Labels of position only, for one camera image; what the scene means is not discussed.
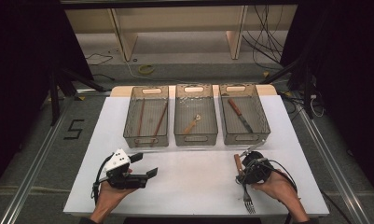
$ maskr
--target human hand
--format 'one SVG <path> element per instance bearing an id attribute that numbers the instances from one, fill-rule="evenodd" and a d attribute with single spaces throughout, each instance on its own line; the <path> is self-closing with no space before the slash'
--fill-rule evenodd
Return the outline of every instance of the human hand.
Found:
<path id="1" fill-rule="evenodd" d="M 107 181 L 100 185 L 99 198 L 90 219 L 96 223 L 102 223 L 118 204 L 130 193 L 137 189 L 115 189 Z"/>
<path id="2" fill-rule="evenodd" d="M 255 183 L 252 184 L 251 187 L 253 189 L 261 190 L 271 196 L 271 198 L 283 203 L 296 222 L 309 220 L 309 217 L 299 200 L 297 192 L 282 175 L 273 171 L 264 183 Z"/>

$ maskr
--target white desk panel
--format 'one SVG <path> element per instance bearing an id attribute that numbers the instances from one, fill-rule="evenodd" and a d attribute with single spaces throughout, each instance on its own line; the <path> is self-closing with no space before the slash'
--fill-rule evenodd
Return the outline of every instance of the white desk panel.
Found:
<path id="1" fill-rule="evenodd" d="M 329 214 L 312 176 L 292 124 L 279 96 L 260 96 L 271 134 L 258 150 L 270 160 L 283 165 L 294 177 L 298 195 L 311 217 Z M 174 98 L 169 104 L 169 146 L 129 148 L 123 129 L 129 97 L 109 97 L 90 140 L 87 153 L 76 177 L 64 212 L 76 216 L 90 214 L 94 200 L 91 186 L 103 160 L 117 148 L 129 155 L 144 152 L 141 161 L 131 164 L 134 174 L 159 167 L 158 175 L 149 179 L 145 189 L 126 197 L 113 214 L 133 217 L 250 217 L 285 215 L 285 207 L 266 194 L 249 189 L 256 213 L 249 215 L 242 201 L 242 186 L 237 185 L 233 155 L 247 146 L 225 146 L 217 98 L 215 109 L 218 137 L 213 147 L 177 147 L 173 138 Z"/>

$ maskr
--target black stand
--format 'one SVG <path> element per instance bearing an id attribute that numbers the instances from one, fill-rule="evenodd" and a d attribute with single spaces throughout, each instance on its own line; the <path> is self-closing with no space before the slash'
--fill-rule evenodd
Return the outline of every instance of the black stand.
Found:
<path id="1" fill-rule="evenodd" d="M 59 86 L 65 96 L 75 96 L 76 88 L 74 87 L 71 79 L 82 82 L 83 84 L 94 88 L 97 91 L 111 91 L 111 89 L 106 89 L 102 86 L 97 85 L 96 83 L 82 77 L 81 75 L 71 71 L 67 68 L 58 68 L 57 66 L 52 67 L 49 74 L 49 89 L 50 89 L 50 98 L 52 104 L 52 122 L 50 126 L 53 126 L 60 116 L 59 108 L 59 95 L 57 87 Z"/>
<path id="2" fill-rule="evenodd" d="M 334 8 L 333 3 L 329 4 L 322 13 L 321 17 L 317 21 L 312 29 L 312 33 L 309 36 L 305 47 L 303 48 L 300 56 L 290 63 L 288 66 L 277 72 L 273 76 L 266 78 L 259 82 L 259 84 L 270 84 L 279 77 L 282 77 L 288 73 L 292 73 L 292 76 L 288 80 L 288 88 L 290 91 L 299 88 L 299 85 L 304 84 L 304 99 L 303 106 L 309 118 L 312 119 L 312 108 L 310 107 L 310 100 L 312 97 L 312 70 L 309 62 L 313 60 L 314 47 L 319 46 L 319 43 L 325 43 L 327 40 L 328 31 L 330 29 L 330 23 L 328 21 L 329 13 Z"/>

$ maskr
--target silver fork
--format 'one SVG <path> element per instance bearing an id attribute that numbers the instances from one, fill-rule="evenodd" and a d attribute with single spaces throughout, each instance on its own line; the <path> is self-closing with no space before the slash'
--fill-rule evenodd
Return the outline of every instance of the silver fork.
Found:
<path id="1" fill-rule="evenodd" d="M 256 212 L 256 209 L 254 208 L 253 200 L 251 200 L 245 184 L 242 184 L 242 187 L 244 188 L 244 195 L 242 196 L 242 199 L 244 200 L 245 208 L 250 214 L 254 214 Z"/>

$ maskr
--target black tape mark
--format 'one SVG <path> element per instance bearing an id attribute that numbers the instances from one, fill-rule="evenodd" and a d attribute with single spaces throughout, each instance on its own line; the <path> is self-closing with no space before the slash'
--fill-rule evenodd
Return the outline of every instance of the black tape mark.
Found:
<path id="1" fill-rule="evenodd" d="M 82 129 L 73 129 L 74 122 L 82 122 L 85 121 L 84 119 L 73 119 L 71 121 L 70 127 L 68 127 L 68 132 L 78 132 L 78 135 L 76 137 L 64 137 L 63 140 L 74 140 L 78 139 L 79 135 L 82 133 Z"/>

